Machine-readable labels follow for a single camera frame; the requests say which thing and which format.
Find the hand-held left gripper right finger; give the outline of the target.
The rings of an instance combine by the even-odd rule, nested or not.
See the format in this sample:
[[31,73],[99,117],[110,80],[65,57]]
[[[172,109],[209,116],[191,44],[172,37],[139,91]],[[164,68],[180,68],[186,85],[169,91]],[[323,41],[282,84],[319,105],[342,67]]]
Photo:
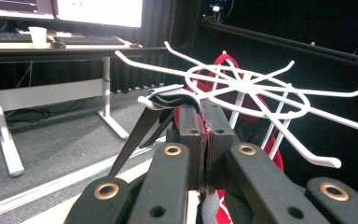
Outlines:
[[225,186],[226,155],[236,139],[236,134],[220,105],[205,101],[203,108],[204,127],[207,131],[203,159],[203,186],[222,188]]

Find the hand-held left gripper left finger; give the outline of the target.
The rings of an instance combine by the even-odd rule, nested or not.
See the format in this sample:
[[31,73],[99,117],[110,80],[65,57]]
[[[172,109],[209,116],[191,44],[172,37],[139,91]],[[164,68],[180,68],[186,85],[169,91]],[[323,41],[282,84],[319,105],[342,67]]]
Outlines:
[[173,110],[173,125],[167,131],[167,142],[182,144],[188,148],[188,188],[199,189],[203,178],[205,140],[202,136],[200,115],[194,107],[181,105]]

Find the grey sun visor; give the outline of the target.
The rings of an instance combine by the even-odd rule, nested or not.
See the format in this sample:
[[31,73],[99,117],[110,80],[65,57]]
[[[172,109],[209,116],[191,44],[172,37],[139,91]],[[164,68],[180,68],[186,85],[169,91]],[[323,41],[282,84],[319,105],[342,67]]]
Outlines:
[[190,105],[198,114],[201,111],[200,100],[196,98],[194,93],[186,90],[180,84],[149,90],[146,96],[140,96],[137,101],[144,105],[145,109],[113,163],[109,173],[111,176],[118,174],[164,111],[173,110],[180,105]]

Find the white wire hook rack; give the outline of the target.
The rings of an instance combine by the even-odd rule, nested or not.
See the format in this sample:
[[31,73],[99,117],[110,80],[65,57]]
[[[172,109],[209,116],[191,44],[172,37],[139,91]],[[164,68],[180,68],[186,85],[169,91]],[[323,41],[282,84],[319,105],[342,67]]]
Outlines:
[[[240,114],[268,119],[274,128],[279,130],[278,138],[280,140],[286,139],[306,161],[314,165],[331,168],[339,168],[341,166],[341,161],[337,158],[317,156],[311,153],[288,130],[288,127],[291,120],[301,118],[306,114],[311,113],[358,130],[358,122],[344,119],[340,116],[314,108],[310,105],[308,99],[309,95],[351,98],[358,96],[358,91],[337,92],[303,90],[297,89],[291,84],[284,83],[277,79],[278,75],[290,70],[295,64],[294,62],[290,62],[282,69],[264,75],[240,68],[229,68],[227,65],[217,67],[212,64],[205,64],[174,49],[168,49],[168,52],[193,63],[194,66],[184,72],[146,63],[138,63],[128,59],[118,50],[115,54],[121,61],[132,67],[183,77],[187,86],[190,88],[190,91],[194,93],[196,98],[200,101],[210,100],[223,108],[231,109]],[[226,84],[227,87],[221,90],[203,92],[193,85],[191,78],[216,82],[217,84]],[[221,93],[242,93],[256,104],[256,109],[251,109],[247,106],[242,107],[241,105],[231,105],[221,101],[217,98]]]

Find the black curtain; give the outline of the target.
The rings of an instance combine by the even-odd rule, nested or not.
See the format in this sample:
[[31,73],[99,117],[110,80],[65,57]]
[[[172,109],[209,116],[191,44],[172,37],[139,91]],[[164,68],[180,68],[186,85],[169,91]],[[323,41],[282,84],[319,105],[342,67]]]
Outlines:
[[[134,61],[182,68],[186,63],[171,56],[163,48],[164,43],[184,53],[192,50],[200,3],[201,0],[143,0],[142,26],[115,28],[113,34],[146,49],[132,55]],[[112,60],[112,69],[113,92],[184,82],[181,77],[133,68],[118,59]]]

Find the black keyboard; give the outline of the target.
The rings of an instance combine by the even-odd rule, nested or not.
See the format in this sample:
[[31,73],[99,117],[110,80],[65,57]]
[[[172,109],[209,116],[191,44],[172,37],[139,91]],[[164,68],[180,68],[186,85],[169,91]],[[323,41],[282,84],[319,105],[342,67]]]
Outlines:
[[0,43],[31,43],[30,35],[19,33],[0,33]]
[[54,40],[65,45],[124,45],[114,36],[54,36]]

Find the white-legged office desk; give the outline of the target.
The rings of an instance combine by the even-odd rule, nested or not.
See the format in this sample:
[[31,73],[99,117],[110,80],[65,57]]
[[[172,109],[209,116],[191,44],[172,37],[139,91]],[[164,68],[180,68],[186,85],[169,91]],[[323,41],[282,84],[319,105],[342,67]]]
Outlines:
[[0,63],[71,61],[101,61],[103,63],[103,76],[97,79],[0,91],[0,144],[11,177],[23,175],[24,167],[7,127],[5,117],[7,111],[101,96],[104,99],[104,105],[99,116],[120,138],[129,137],[129,134],[110,115],[110,62],[117,50],[138,56],[158,54],[164,48],[143,48],[131,43],[112,47],[66,47],[64,49],[50,47],[35,49],[30,44],[0,44]]

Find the bright computer monitor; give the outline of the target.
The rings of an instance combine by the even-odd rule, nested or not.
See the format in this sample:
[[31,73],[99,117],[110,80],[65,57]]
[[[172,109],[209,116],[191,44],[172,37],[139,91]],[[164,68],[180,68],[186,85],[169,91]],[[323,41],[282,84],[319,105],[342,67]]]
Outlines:
[[143,0],[55,0],[56,17],[63,21],[139,28]]

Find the white paper cup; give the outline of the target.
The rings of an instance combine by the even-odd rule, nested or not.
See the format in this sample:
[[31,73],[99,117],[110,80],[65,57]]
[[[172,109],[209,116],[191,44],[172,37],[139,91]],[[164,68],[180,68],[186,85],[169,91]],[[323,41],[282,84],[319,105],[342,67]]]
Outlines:
[[47,29],[43,27],[29,27],[29,32],[36,49],[44,49],[47,46]]

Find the dark computer monitor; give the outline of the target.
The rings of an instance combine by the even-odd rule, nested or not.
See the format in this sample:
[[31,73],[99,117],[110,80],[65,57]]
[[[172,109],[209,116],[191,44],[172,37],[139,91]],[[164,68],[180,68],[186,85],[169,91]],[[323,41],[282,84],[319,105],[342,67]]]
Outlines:
[[54,13],[51,0],[0,0],[0,17],[50,20]]

